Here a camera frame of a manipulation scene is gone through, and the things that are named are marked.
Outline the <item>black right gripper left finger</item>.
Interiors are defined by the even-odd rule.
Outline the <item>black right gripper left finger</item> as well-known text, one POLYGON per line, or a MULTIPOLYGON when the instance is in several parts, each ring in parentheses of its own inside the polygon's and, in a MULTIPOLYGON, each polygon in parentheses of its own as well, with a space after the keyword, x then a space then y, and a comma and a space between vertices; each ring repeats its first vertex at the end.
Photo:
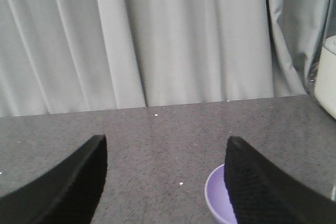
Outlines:
POLYGON ((106 175, 106 136, 95 135, 36 180, 1 197, 1 223, 91 223, 106 175))

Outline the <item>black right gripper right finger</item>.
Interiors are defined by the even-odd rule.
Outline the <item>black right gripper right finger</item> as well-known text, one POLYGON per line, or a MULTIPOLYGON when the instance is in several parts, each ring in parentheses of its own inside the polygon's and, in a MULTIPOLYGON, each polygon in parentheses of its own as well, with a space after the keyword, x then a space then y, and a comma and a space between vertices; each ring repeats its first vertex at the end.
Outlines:
POLYGON ((238 223, 333 223, 333 201, 305 186, 244 139, 227 141, 224 182, 238 223))

